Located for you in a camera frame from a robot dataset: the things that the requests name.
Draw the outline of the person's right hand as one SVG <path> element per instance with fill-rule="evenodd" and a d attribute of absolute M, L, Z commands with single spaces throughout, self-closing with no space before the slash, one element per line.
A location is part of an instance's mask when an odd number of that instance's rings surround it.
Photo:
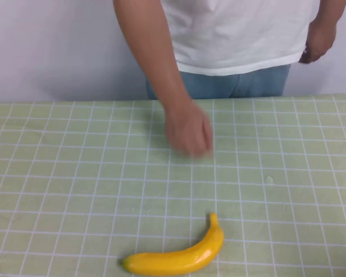
<path fill-rule="evenodd" d="M 208 116 L 191 99 L 164 106 L 166 138 L 178 152 L 202 157 L 213 152 L 213 132 Z"/>

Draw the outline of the person's left hand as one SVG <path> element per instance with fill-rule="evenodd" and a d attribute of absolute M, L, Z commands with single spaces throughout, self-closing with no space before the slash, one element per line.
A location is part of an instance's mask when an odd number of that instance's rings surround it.
<path fill-rule="evenodd" d="M 309 25 L 305 49 L 299 62 L 310 64 L 323 57 L 332 48 L 336 33 L 336 24 L 313 20 Z"/>

